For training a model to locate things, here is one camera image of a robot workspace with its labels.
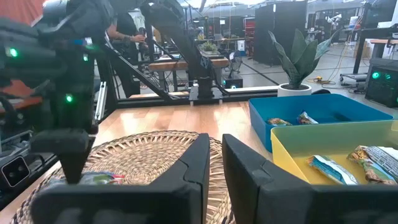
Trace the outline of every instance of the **blue plastic bin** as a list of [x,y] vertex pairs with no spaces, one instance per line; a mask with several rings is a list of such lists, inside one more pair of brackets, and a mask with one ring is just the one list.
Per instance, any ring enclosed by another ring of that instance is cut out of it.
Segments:
[[318,123],[391,120],[392,116],[339,94],[255,98],[249,100],[250,121],[261,142],[272,152],[269,118],[300,125],[297,116],[306,111]]

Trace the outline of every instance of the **black pants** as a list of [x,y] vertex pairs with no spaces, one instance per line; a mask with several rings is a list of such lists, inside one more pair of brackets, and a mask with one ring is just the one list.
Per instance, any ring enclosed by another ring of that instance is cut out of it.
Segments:
[[[130,50],[129,53],[123,52],[123,57],[125,59],[129,58],[130,63],[138,62],[138,51]],[[114,59],[112,66],[116,71],[116,75],[120,78],[126,98],[129,98],[131,95],[140,94],[140,83],[134,81],[132,70],[119,59]]]

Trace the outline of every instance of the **wooden table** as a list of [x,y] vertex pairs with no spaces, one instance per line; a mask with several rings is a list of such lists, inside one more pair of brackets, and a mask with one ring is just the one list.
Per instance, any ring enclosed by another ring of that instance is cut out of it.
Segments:
[[[160,60],[167,60],[170,59],[168,56],[161,57]],[[216,71],[216,78],[217,82],[221,83],[221,69],[225,68],[228,66],[229,62],[227,58],[220,58],[220,59],[211,59],[211,62],[213,62],[213,66]],[[174,71],[177,70],[188,70],[188,63],[184,60],[179,61],[179,62],[157,62],[157,63],[151,63],[148,66],[148,69],[154,72],[157,72],[159,74],[159,83],[160,87],[164,90],[166,90],[166,84],[165,84],[165,75],[164,72],[166,71],[173,71],[173,81],[174,81],[174,87],[176,89],[177,85],[177,74]]]
[[[232,134],[265,158],[272,160],[271,154],[265,150],[251,127],[249,116],[247,101],[194,107],[183,105],[116,110],[100,124],[94,145],[146,131],[186,130],[208,133],[218,140],[222,140],[223,134]],[[58,167],[59,162],[0,211],[0,223],[9,223],[21,203],[40,181]]]
[[[374,44],[372,58],[382,58],[384,53],[384,47],[386,46],[388,40],[374,39],[371,40],[371,44]],[[391,40],[392,45],[398,44],[398,40]]]

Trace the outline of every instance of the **table leg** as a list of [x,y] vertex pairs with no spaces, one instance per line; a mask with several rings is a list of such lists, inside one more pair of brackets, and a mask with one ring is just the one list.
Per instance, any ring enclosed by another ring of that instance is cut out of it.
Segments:
[[159,74],[159,86],[163,90],[167,90],[166,88],[166,81],[164,78],[164,72],[157,72]]
[[221,70],[222,70],[222,68],[214,68],[214,70],[216,71],[217,83],[222,85],[222,78],[221,78]]
[[176,71],[173,71],[173,86],[174,86],[174,92],[178,91],[177,72]]
[[363,53],[363,47],[364,47],[363,45],[365,44],[365,38],[366,37],[364,34],[359,35],[358,50],[356,52],[353,74],[358,74],[359,64],[361,63],[361,57]]
[[385,46],[386,44],[374,44],[372,58],[383,58]]

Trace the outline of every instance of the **snack bar wrapper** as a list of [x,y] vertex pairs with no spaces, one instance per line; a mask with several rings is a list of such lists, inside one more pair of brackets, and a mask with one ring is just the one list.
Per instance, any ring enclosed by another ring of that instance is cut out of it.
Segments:
[[397,150],[391,147],[368,146],[363,150],[369,158],[381,166],[388,174],[398,179],[398,161],[395,158]]
[[354,152],[348,155],[347,159],[363,167],[365,179],[370,184],[397,185],[394,178],[384,171],[379,164],[372,161],[364,149],[366,149],[366,146],[358,146]]
[[268,123],[270,125],[273,125],[273,126],[288,126],[288,125],[292,125],[289,122],[284,121],[284,120],[282,120],[280,118],[270,118],[270,119],[268,119]]
[[357,185],[354,175],[327,156],[314,155],[307,159],[308,164],[325,174],[331,180],[343,185]]
[[298,117],[297,117],[297,121],[299,124],[318,124],[317,121],[315,121],[314,119],[312,119],[307,112],[303,111],[303,113],[301,113]]

